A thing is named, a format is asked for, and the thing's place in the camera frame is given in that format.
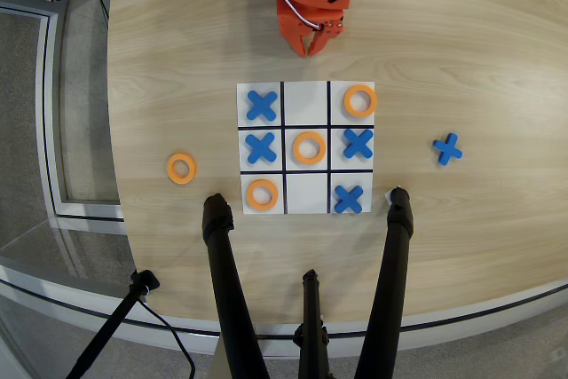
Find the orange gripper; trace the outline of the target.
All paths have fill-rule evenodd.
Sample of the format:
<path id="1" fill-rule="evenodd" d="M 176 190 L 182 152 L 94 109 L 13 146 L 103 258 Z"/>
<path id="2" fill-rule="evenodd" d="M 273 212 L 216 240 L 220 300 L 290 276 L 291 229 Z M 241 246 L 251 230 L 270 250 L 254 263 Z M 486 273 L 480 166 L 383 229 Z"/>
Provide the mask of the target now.
<path id="1" fill-rule="evenodd" d="M 328 41 L 344 31 L 344 11 L 306 6 L 286 0 L 277 0 L 277 16 L 281 35 L 301 58 L 322 51 Z"/>

